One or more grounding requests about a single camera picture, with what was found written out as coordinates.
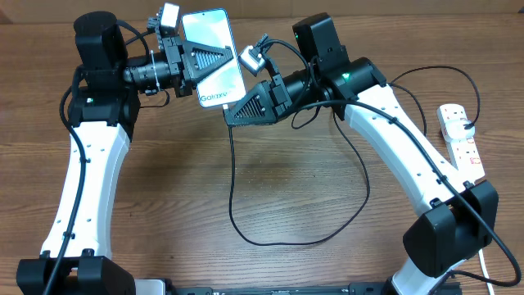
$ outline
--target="white cord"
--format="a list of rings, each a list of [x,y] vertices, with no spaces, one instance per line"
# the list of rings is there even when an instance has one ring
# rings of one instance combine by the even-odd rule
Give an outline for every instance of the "white cord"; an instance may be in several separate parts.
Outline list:
[[[490,275],[488,275],[488,270],[486,269],[486,263],[484,262],[484,252],[479,250],[478,252],[478,259],[481,261],[481,268],[482,268],[482,274],[489,279]],[[493,286],[490,283],[486,283],[488,286],[488,291],[490,292],[490,295],[495,295],[495,291],[493,290]]]

